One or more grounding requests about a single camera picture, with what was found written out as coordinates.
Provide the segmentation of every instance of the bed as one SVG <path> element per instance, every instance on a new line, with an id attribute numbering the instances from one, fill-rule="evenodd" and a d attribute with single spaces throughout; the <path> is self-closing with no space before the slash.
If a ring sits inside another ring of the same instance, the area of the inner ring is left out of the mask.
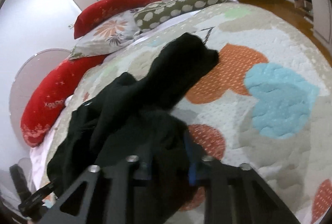
<path id="1" fill-rule="evenodd" d="M 216 49 L 220 62 L 172 114 L 208 154 L 232 166 L 250 163 L 301 224 L 319 223 L 332 204 L 332 71 L 301 32 L 251 5 L 210 6 L 90 69 L 52 129 L 43 167 L 66 137 L 72 111 L 125 71 L 144 77 L 164 45 L 184 32 Z M 49 182 L 45 168 L 41 176 L 39 187 Z M 199 189 L 168 223 L 203 221 Z"/>

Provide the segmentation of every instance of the screw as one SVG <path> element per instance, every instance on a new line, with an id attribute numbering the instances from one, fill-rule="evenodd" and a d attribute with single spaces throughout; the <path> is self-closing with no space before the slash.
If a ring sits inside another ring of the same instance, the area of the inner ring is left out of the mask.
<path id="1" fill-rule="evenodd" d="M 212 161 L 212 160 L 214 160 L 214 159 L 215 159 L 214 157 L 209 156 L 209 155 L 206 155 L 206 156 L 202 157 L 202 160 L 203 160 L 204 162 L 210 162 L 210 161 Z"/>
<path id="2" fill-rule="evenodd" d="M 128 162 L 137 162 L 139 160 L 139 157 L 138 156 L 135 156 L 135 155 L 132 155 L 132 156 L 128 156 L 126 158 L 126 161 Z"/>
<path id="3" fill-rule="evenodd" d="M 251 170 L 252 169 L 252 167 L 248 163 L 242 163 L 240 165 L 240 168 L 241 168 L 241 170 Z"/>
<path id="4" fill-rule="evenodd" d="M 89 169 L 89 172 L 91 172 L 91 173 L 97 173 L 100 171 L 100 167 L 97 165 L 91 165 L 88 167 L 88 169 Z"/>

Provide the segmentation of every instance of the polka dot pillow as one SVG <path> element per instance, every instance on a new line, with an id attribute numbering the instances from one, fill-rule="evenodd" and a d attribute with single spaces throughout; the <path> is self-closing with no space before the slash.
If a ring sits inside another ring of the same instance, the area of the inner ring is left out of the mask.
<path id="1" fill-rule="evenodd" d="M 147 32 L 168 19 L 228 0 L 170 0 L 154 2 L 134 14 L 137 26 Z"/>

